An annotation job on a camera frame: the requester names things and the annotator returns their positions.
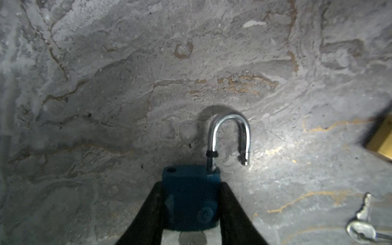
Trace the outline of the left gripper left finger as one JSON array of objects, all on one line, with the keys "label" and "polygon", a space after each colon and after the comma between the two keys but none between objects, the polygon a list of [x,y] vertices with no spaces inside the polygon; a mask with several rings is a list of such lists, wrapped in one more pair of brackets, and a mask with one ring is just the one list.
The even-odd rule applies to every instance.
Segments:
[{"label": "left gripper left finger", "polygon": [[116,245],[160,245],[165,224],[164,191],[156,182],[131,225]]}]

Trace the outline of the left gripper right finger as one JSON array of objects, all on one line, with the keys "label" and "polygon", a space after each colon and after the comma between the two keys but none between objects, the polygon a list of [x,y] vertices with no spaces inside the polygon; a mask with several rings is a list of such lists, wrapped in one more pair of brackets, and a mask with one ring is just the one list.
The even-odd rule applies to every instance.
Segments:
[{"label": "left gripper right finger", "polygon": [[218,216],[223,245],[267,245],[226,182],[219,186]]}]

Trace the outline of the blue padlock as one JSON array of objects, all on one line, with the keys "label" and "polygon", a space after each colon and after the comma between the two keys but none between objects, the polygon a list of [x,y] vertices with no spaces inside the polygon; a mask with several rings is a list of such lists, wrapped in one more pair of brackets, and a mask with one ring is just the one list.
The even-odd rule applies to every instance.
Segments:
[{"label": "blue padlock", "polygon": [[232,110],[218,114],[207,137],[206,165],[176,165],[162,172],[165,227],[175,231],[203,231],[217,226],[218,193],[221,183],[216,165],[218,131],[228,120],[239,126],[239,161],[250,165],[251,129],[247,118]]}]

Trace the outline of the brass padlock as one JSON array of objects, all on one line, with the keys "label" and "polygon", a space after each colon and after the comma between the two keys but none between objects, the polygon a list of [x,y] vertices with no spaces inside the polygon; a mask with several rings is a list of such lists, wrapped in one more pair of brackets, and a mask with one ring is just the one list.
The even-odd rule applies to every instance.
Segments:
[{"label": "brass padlock", "polygon": [[376,157],[392,163],[392,103],[374,118],[363,139],[363,147]]}]

